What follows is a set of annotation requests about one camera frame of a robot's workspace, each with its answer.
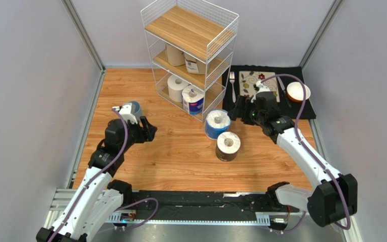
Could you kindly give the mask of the blue paper towel roll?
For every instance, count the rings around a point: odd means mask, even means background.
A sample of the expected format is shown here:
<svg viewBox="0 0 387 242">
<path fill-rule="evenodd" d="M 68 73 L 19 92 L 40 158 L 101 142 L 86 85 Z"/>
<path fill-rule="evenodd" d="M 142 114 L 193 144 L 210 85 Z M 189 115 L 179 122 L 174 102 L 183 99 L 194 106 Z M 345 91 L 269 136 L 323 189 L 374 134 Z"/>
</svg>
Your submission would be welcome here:
<svg viewBox="0 0 387 242">
<path fill-rule="evenodd" d="M 208 113 L 205 122 L 205 134 L 208 138 L 216 140 L 219 135 L 226 132 L 231 125 L 228 112 L 223 109 L 215 109 Z"/>
</svg>

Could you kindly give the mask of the white roll dark brown wrapper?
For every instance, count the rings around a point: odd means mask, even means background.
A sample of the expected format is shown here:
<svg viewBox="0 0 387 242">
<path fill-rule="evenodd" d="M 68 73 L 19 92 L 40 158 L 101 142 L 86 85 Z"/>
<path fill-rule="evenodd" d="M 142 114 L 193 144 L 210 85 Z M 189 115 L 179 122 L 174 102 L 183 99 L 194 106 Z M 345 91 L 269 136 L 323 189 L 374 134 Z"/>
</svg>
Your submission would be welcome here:
<svg viewBox="0 0 387 242">
<path fill-rule="evenodd" d="M 223 132 L 216 143 L 216 156 L 224 162 L 233 161 L 241 146 L 240 138 L 233 132 Z"/>
</svg>

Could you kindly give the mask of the white roll blue label wrapper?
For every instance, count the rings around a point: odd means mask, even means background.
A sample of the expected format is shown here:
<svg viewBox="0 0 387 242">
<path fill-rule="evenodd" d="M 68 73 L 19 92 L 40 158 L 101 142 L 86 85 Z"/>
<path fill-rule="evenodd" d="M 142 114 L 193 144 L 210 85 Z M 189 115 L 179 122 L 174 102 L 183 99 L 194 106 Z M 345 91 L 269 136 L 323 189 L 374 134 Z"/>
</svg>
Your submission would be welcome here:
<svg viewBox="0 0 387 242">
<path fill-rule="evenodd" d="M 204 91 L 196 86 L 189 85 L 182 91 L 183 109 L 190 115 L 202 113 L 204 107 Z"/>
</svg>

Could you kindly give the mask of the plain white paper towel roll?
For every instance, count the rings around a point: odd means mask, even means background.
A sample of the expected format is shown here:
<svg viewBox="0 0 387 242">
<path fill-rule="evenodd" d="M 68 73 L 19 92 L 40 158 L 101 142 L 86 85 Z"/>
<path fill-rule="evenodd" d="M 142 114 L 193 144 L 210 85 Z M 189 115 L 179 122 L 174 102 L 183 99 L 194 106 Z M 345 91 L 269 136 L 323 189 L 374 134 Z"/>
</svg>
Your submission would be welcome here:
<svg viewBox="0 0 387 242">
<path fill-rule="evenodd" d="M 182 102 L 182 91 L 189 85 L 189 83 L 176 75 L 171 75 L 167 79 L 168 94 L 172 101 Z"/>
</svg>

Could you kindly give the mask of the brown paper roll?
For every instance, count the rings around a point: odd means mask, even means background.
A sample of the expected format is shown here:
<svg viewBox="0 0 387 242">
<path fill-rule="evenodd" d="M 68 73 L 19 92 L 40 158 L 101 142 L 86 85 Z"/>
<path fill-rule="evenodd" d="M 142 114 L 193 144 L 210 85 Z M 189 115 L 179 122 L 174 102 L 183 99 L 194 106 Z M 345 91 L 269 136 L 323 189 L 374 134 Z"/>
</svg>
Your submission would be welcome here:
<svg viewBox="0 0 387 242">
<path fill-rule="evenodd" d="M 195 75 L 204 75 L 206 73 L 206 63 L 200 61 L 199 59 L 186 52 L 183 53 L 183 56 L 186 70 L 189 73 Z"/>
<path fill-rule="evenodd" d="M 174 47 L 171 44 L 166 44 L 165 53 L 167 61 L 172 66 L 183 66 L 185 65 L 184 53 L 182 50 Z"/>
</svg>

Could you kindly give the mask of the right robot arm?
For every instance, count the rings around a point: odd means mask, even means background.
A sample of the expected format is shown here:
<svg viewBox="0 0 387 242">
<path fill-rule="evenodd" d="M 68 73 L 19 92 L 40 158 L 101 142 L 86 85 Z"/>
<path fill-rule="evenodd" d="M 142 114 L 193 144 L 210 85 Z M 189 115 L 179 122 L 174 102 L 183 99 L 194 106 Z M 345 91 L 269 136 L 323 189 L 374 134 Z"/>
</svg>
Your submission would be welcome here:
<svg viewBox="0 0 387 242">
<path fill-rule="evenodd" d="M 335 224 L 344 230 L 351 228 L 351 216 L 357 213 L 356 178 L 333 168 L 313 149 L 297 122 L 280 114 L 272 92 L 259 92 L 253 98 L 238 96 L 228 116 L 261 127 L 265 136 L 289 154 L 312 186 L 301 189 L 283 181 L 268 187 L 272 208 L 295 207 L 308 213 L 320 227 Z"/>
</svg>

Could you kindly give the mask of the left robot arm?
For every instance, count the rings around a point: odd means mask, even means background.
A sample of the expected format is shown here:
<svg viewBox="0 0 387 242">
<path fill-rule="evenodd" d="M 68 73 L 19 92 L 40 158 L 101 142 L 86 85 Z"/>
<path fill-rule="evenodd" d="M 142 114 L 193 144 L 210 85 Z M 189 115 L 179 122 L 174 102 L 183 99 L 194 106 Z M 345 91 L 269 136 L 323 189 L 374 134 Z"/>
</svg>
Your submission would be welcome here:
<svg viewBox="0 0 387 242">
<path fill-rule="evenodd" d="M 50 228 L 40 228 L 36 240 L 92 241 L 117 208 L 133 201 L 132 185 L 113 179 L 125 152 L 133 144 L 153 141 L 156 132 L 145 116 L 136 122 L 122 116 L 111 120 L 69 204 Z"/>
</svg>

